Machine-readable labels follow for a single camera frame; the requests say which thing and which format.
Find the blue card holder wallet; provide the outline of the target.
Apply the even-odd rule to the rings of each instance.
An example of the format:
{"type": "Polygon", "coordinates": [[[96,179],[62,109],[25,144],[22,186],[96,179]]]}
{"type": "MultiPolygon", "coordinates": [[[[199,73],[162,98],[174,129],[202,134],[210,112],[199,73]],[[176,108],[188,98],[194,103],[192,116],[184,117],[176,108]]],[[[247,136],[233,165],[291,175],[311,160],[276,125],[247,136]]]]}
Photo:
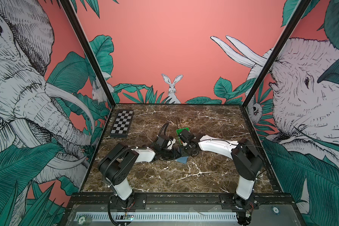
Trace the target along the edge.
{"type": "Polygon", "coordinates": [[[180,158],[176,159],[176,161],[177,161],[178,163],[182,163],[182,164],[186,164],[186,163],[187,163],[187,160],[188,160],[188,156],[180,157],[180,158]]]}

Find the green card tray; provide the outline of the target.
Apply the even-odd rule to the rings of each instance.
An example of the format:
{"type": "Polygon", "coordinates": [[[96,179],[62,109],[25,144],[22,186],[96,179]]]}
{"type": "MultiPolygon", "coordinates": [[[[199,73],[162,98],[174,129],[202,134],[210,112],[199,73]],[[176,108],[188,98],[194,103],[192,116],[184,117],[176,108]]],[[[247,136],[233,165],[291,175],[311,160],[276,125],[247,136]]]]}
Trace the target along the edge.
{"type": "Polygon", "coordinates": [[[183,146],[184,143],[188,141],[188,137],[191,135],[191,133],[189,132],[189,128],[177,129],[176,133],[179,139],[179,144],[181,146],[183,146]]]}

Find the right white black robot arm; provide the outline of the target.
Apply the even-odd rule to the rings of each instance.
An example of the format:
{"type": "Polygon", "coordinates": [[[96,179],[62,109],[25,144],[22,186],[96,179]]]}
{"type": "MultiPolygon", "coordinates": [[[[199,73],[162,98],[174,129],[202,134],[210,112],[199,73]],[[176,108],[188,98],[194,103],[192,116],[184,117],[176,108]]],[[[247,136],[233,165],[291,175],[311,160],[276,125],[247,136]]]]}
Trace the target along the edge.
{"type": "Polygon", "coordinates": [[[239,174],[234,200],[246,202],[250,199],[255,180],[264,165],[264,157],[248,139],[228,141],[208,135],[195,135],[188,130],[179,133],[186,148],[217,153],[233,160],[239,174]]]}

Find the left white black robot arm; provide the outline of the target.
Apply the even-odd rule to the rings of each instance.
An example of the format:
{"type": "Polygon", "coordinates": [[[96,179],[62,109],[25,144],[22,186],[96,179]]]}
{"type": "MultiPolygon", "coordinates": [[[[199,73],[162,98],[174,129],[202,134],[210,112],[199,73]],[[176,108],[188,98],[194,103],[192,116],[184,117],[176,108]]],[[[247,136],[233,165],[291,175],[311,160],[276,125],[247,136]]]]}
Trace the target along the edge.
{"type": "Polygon", "coordinates": [[[108,185],[114,194],[123,201],[131,198],[133,190],[130,187],[127,176],[136,163],[150,163],[156,160],[176,160],[182,157],[179,147],[174,147],[176,140],[172,137],[159,136],[149,146],[129,146],[119,142],[99,162],[98,170],[102,174],[102,180],[108,185]]]}

